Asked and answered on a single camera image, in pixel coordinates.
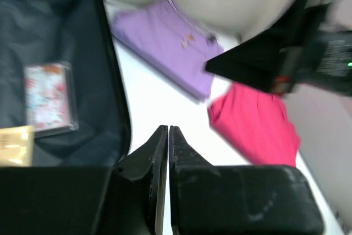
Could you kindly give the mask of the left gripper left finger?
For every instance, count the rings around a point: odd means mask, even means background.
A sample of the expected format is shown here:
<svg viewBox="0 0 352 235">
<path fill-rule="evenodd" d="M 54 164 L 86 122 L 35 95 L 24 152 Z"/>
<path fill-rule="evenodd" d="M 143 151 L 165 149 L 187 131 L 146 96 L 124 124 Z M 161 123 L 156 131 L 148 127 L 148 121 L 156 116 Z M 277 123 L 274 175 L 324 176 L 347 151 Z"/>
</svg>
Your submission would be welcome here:
<svg viewBox="0 0 352 235">
<path fill-rule="evenodd" d="M 168 127 L 115 167 L 1 168 L 1 234 L 161 234 Z"/>
</svg>

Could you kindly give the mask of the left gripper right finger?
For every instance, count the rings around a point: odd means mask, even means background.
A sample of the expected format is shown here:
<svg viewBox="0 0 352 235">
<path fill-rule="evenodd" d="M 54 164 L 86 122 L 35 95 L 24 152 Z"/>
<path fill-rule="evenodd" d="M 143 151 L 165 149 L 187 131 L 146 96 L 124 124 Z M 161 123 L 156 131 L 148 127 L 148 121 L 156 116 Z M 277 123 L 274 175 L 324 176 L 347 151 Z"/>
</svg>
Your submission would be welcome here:
<svg viewBox="0 0 352 235">
<path fill-rule="evenodd" d="M 305 176 L 278 165 L 214 166 L 177 126 L 169 130 L 174 234 L 322 234 L 324 221 Z"/>
</svg>

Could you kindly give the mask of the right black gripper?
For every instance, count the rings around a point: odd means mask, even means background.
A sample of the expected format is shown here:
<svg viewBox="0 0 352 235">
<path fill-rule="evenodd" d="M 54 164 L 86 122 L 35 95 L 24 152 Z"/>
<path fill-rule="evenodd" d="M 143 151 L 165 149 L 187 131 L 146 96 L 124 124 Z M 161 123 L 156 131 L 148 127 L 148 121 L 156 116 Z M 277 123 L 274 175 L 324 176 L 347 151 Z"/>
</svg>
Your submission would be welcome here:
<svg viewBox="0 0 352 235">
<path fill-rule="evenodd" d="M 350 97 L 351 29 L 327 23 L 329 6 L 294 0 L 271 27 L 210 59 L 205 70 L 279 96 L 308 84 Z"/>
</svg>

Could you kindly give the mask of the magenta garment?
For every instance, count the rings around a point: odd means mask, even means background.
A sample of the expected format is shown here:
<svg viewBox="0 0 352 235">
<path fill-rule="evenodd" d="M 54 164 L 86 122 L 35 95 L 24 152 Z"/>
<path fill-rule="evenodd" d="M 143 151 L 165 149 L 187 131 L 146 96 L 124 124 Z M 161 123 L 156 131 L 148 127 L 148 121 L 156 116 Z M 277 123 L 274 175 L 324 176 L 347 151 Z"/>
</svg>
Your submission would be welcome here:
<svg viewBox="0 0 352 235">
<path fill-rule="evenodd" d="M 256 165 L 296 165 L 300 137 L 284 101 L 234 83 L 207 109 L 211 127 Z"/>
</svg>

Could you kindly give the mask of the purple shirt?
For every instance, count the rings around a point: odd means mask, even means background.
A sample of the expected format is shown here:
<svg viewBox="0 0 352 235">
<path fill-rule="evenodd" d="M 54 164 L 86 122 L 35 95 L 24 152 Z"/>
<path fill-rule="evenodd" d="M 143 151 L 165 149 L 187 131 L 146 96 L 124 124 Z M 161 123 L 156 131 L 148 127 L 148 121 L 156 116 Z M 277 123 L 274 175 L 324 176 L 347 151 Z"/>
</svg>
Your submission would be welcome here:
<svg viewBox="0 0 352 235">
<path fill-rule="evenodd" d="M 195 99 L 209 98 L 214 77 L 205 64 L 224 49 L 214 34 L 202 29 L 173 0 L 117 11 L 111 32 Z"/>
</svg>

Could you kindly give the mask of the beige cosmetic tube gold cap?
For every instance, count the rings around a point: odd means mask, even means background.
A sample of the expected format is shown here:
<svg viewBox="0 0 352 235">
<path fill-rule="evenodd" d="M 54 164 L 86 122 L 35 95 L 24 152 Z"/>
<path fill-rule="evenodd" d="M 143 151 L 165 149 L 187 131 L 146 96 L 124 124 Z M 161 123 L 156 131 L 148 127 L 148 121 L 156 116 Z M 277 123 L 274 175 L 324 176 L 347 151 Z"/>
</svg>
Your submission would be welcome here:
<svg viewBox="0 0 352 235">
<path fill-rule="evenodd" d="M 2 128 L 0 131 L 1 167 L 29 167 L 32 165 L 34 127 Z"/>
</svg>

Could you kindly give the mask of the small pink printed card pack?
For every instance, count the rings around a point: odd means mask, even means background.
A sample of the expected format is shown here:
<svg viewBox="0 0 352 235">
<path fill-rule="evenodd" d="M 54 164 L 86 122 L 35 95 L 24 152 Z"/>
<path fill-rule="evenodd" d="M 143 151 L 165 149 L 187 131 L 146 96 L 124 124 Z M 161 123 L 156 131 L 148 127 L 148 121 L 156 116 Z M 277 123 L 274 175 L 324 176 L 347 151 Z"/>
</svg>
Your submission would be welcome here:
<svg viewBox="0 0 352 235">
<path fill-rule="evenodd" d="M 26 66 L 24 81 L 26 122 L 36 138 L 78 130 L 71 64 Z"/>
</svg>

